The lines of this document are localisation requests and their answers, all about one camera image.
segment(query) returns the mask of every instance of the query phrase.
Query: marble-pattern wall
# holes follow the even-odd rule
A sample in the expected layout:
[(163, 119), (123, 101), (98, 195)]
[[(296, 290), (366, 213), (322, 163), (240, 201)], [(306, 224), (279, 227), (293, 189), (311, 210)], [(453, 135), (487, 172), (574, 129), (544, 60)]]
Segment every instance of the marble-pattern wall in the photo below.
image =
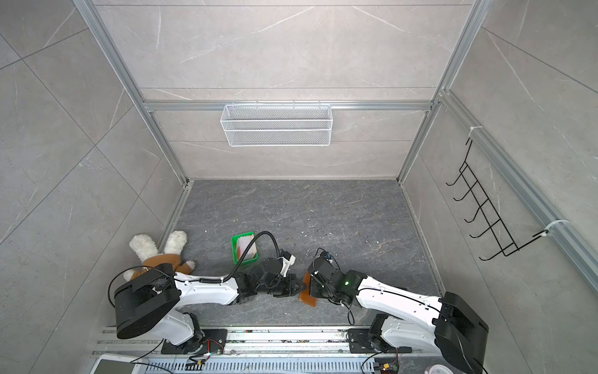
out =
[(596, 1), (495, 1), (451, 88), (596, 251), (597, 15)]
[(394, 179), (422, 111), (334, 111), (326, 147), (231, 147), (219, 111), (157, 111), (190, 178)]
[(120, 0), (97, 9), (146, 95), (431, 99), (471, 7), (461, 2)]
[[(593, 315), (598, 300), (551, 241), (542, 238), (504, 257), (472, 194), (459, 180), (468, 132), (442, 108), (407, 176), (413, 213), (447, 291), (459, 293), (490, 327), (485, 367), (490, 373), (590, 373), (598, 349)], [(474, 142), (468, 163), (519, 245), (543, 229), (521, 204)], [(473, 176), (465, 173), (469, 184)], [(481, 202), (482, 191), (474, 193)], [(484, 213), (497, 219), (488, 203)], [(495, 226), (502, 245), (506, 231)]]
[(181, 186), (71, 0), (0, 8), (0, 372), (84, 372)]
[[(147, 100), (430, 100), (463, 0), (97, 0)], [(156, 112), (191, 178), (395, 178), (422, 112), (336, 111), (329, 147), (231, 148), (215, 112)]]

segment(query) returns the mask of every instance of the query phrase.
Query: cable tie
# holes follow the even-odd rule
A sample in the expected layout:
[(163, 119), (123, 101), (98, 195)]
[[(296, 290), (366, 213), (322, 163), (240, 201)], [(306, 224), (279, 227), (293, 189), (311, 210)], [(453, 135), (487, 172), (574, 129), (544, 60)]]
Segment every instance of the cable tie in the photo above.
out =
[(483, 127), (483, 126), (471, 126), (471, 127), (469, 128), (469, 135), (467, 135), (467, 137), (468, 137), (468, 138), (471, 138), (471, 132), (472, 132), (474, 129), (481, 129), (482, 127)]
[(565, 222), (569, 223), (569, 221), (567, 221), (567, 220), (556, 220), (556, 221), (552, 221), (551, 223), (549, 223), (548, 225), (546, 225), (546, 227), (544, 228), (544, 232), (542, 232), (542, 233), (540, 234), (540, 236), (547, 236), (547, 235), (548, 235), (548, 232), (550, 231), (550, 227), (551, 227), (552, 225), (555, 225), (555, 224), (557, 224), (557, 223), (561, 223), (561, 222), (562, 222), (562, 223), (565, 223)]

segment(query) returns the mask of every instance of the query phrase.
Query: vent grille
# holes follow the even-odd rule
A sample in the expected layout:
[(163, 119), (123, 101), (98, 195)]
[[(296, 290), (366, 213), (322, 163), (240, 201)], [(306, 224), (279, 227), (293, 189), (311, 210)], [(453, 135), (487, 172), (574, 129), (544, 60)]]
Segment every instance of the vent grille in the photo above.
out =
[[(361, 373), (360, 366), (367, 357), (289, 357), (289, 358), (210, 358), (203, 367), (185, 367), (186, 358), (150, 358), (149, 363), (163, 367), (177, 374), (274, 374), (274, 373)], [(374, 371), (374, 360), (364, 365), (365, 373)], [(165, 373), (157, 367), (148, 366), (147, 373)]]

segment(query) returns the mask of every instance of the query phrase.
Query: black mounting plate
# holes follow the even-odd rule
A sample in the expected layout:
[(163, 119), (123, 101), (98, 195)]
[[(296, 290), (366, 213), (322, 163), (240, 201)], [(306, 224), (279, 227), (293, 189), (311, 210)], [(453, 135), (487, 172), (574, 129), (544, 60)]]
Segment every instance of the black mounting plate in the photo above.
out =
[(169, 342), (162, 344), (162, 354), (204, 354), (208, 353), (208, 339), (214, 340), (218, 343), (210, 341), (210, 352), (218, 352), (221, 347), (219, 343), (224, 347), (226, 346), (226, 338), (228, 335), (227, 329), (205, 329), (203, 331), (203, 339), (191, 338), (180, 345), (172, 345)]
[(351, 353), (375, 353), (368, 340), (368, 331), (368, 329), (349, 329), (347, 331), (347, 341)]
[[(349, 352), (351, 353), (376, 353), (368, 338), (368, 329), (349, 329), (347, 330), (347, 341), (349, 342)], [(390, 347), (385, 353), (412, 353), (413, 350), (408, 346), (397, 348)]]

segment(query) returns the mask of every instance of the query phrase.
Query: black motor housing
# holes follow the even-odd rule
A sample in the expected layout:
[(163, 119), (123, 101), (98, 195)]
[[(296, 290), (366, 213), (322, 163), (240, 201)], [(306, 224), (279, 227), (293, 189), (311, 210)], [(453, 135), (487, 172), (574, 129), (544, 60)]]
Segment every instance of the black motor housing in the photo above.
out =
[[(169, 263), (156, 269), (175, 274)], [(114, 293), (117, 337), (130, 339), (150, 331), (179, 302), (180, 295), (172, 277), (154, 269), (118, 287)]]
[(444, 359), (457, 369), (481, 374), (488, 325), (457, 294), (446, 292), (440, 302), (440, 317), (432, 322), (436, 325), (436, 345)]

